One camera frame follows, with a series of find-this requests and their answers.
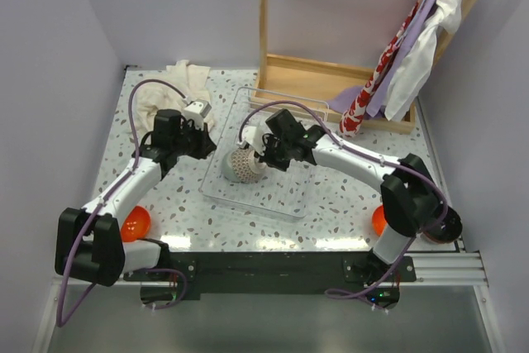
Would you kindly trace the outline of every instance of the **white fabric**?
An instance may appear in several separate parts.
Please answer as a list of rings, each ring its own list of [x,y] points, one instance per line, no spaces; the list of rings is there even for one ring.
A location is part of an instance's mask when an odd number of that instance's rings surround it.
[[[437,0],[433,16],[424,22],[421,35],[404,57],[388,87],[388,104],[384,115],[388,120],[400,121],[412,105],[413,99],[430,77],[437,46],[437,28],[453,34],[461,23],[461,0]]]
[[[176,65],[166,67],[162,74],[148,74],[144,79],[159,79],[173,84],[191,102],[196,99],[205,99],[211,102],[209,92],[206,90],[206,80],[209,67],[189,65],[188,60],[180,60]],[[155,124],[156,112],[159,109],[176,109],[181,111],[186,103],[171,88],[160,83],[147,83],[141,86],[135,95],[136,98],[136,129],[139,137],[152,131]],[[205,122],[211,130],[215,124],[210,111]]]

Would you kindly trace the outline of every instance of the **wooden tray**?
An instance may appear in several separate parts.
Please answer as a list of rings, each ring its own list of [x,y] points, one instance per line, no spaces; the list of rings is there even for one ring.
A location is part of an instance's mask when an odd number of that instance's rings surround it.
[[[266,61],[266,87],[261,87],[260,74],[257,74],[255,87],[275,91],[278,96],[256,91],[255,96],[260,102],[284,99],[280,94],[327,101],[345,88],[363,86],[373,73],[369,68],[284,55],[267,54]],[[338,123],[340,119],[340,113],[329,111],[327,118],[329,122]],[[385,119],[365,120],[362,122],[362,127],[409,134],[415,127],[415,104],[412,104],[410,111],[400,122]]]

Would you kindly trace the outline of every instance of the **orange dome light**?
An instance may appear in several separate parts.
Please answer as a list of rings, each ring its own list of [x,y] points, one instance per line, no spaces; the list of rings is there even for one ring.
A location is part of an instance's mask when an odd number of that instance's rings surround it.
[[[373,224],[374,232],[377,236],[382,235],[384,228],[388,224],[386,218],[384,217],[384,207],[380,206],[373,211],[373,216],[371,217],[371,223]]]
[[[122,241],[132,243],[147,236],[150,229],[150,215],[143,207],[135,206],[122,226]]]

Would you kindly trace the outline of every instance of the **black metal base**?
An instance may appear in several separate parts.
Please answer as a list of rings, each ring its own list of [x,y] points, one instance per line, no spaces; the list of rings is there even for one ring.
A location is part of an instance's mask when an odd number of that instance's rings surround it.
[[[184,299],[200,299],[203,293],[323,294],[326,289],[361,291],[372,282],[353,264],[367,252],[174,252],[173,268],[188,279]],[[397,270],[400,281],[417,279],[411,257],[404,257]],[[168,274],[134,272],[125,281],[169,281]],[[368,297],[388,297],[392,289],[376,289]],[[143,287],[144,303],[170,301],[169,288]]]

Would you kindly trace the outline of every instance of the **clear plastic tray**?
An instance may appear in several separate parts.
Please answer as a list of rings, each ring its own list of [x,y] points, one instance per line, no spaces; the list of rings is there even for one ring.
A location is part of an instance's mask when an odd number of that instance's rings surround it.
[[[222,205],[259,213],[266,217],[289,220],[305,217],[308,190],[312,186],[314,175],[313,166],[293,160],[286,173],[269,167],[264,177],[252,184],[233,183],[222,175],[222,160],[227,152],[236,149],[241,123],[253,109],[268,102],[263,98],[255,97],[255,91],[255,88],[239,88],[237,91],[200,191]],[[301,100],[326,121],[329,108],[324,102],[277,93],[273,95],[276,101]],[[276,105],[255,114],[248,125],[259,126],[269,132],[265,121],[273,112],[281,108],[287,108],[306,128],[315,123],[314,119],[301,108]]]

